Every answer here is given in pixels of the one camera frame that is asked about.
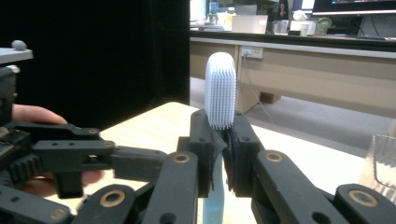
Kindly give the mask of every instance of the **cable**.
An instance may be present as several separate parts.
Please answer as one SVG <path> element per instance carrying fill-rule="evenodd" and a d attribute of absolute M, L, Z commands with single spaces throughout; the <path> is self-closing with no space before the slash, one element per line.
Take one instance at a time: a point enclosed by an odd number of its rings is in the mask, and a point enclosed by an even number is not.
<path fill-rule="evenodd" d="M 253 84 L 251 83 L 250 75 L 249 75 L 249 73 L 248 73 L 248 60 L 247 60 L 247 56 L 248 56 L 248 52 L 247 52 L 247 51 L 244 51 L 244 52 L 242 53 L 242 58 L 243 58 L 242 62 L 245 64 L 245 70 L 246 70 L 247 80 L 248 80 L 248 83 L 249 83 L 250 90 L 251 90 L 251 92 L 253 93 L 253 95 L 254 95 L 254 97 L 256 98 L 256 100 L 259 102 L 259 105 L 260 105 L 260 107 L 262 108 L 262 111 L 264 111 L 264 113 L 267 115 L 267 117 L 268 117 L 269 120 L 271 121 L 271 124 L 272 124 L 272 126 L 273 126 L 273 128 L 274 128 L 274 131 L 280 133 L 280 131 L 279 131 L 279 130 L 277 129 L 277 127 L 275 126 L 274 121 L 273 121 L 272 118 L 271 118 L 271 115 L 270 115 L 270 114 L 267 112 L 267 110 L 264 108 L 264 105 L 262 105 L 262 102 L 260 101 L 259 97 L 257 97 L 256 92 L 253 90 Z"/>

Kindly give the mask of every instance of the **cardboard box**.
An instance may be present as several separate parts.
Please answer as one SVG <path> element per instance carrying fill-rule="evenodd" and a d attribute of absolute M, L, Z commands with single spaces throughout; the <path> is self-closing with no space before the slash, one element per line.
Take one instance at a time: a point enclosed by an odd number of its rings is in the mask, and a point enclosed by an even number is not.
<path fill-rule="evenodd" d="M 233 16 L 233 33 L 265 34 L 268 16 Z"/>
<path fill-rule="evenodd" d="M 280 100 L 281 95 L 276 95 L 272 93 L 267 93 L 267 92 L 260 92 L 260 101 L 268 103 L 268 104 L 273 104 L 276 101 Z"/>

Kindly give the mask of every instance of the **glass cup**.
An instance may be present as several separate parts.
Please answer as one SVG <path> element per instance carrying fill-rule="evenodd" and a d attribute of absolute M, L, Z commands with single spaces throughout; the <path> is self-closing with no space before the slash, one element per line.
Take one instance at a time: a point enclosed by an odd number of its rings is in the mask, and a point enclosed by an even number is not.
<path fill-rule="evenodd" d="M 373 136 L 359 183 L 396 203 L 396 138 Z"/>
<path fill-rule="evenodd" d="M 288 33 L 289 21 L 274 21 L 273 32 L 275 35 L 286 35 Z"/>

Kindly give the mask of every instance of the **human finger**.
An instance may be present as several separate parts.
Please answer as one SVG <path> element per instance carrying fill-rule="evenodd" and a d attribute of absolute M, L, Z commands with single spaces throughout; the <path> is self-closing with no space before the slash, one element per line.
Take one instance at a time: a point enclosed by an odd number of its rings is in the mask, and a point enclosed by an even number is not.
<path fill-rule="evenodd" d="M 13 105 L 12 120 L 14 122 L 34 122 L 66 124 L 67 121 L 56 113 L 35 105 Z"/>

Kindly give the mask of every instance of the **desk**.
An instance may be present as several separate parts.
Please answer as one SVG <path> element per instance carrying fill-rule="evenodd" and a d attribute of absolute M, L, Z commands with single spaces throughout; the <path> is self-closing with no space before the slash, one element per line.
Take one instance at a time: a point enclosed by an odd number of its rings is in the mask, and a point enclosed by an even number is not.
<path fill-rule="evenodd" d="M 263 48 L 263 59 L 241 57 L 241 47 Z M 253 90 L 396 119 L 396 41 L 191 32 L 190 76 L 205 78 L 207 59 L 235 60 L 236 108 L 255 104 Z"/>
<path fill-rule="evenodd" d="M 132 119 L 128 119 L 102 132 L 106 140 L 118 146 L 158 149 L 166 153 L 176 150 L 179 136 L 190 135 L 190 115 L 197 109 L 179 103 L 168 103 Z M 281 133 L 271 132 L 253 126 L 267 149 L 276 149 L 290 156 L 307 177 L 319 188 L 334 193 L 337 186 L 357 183 L 364 159 L 322 147 Z M 103 186 L 113 183 L 129 185 L 138 189 L 144 183 L 112 178 L 112 172 L 97 184 L 85 188 L 92 194 Z M 49 197 L 59 202 L 56 196 Z M 63 200 L 62 203 L 74 208 L 80 199 Z M 250 199 L 238 199 L 226 191 L 224 223 L 255 223 L 250 210 Z M 198 202 L 198 223 L 202 223 L 202 199 Z"/>

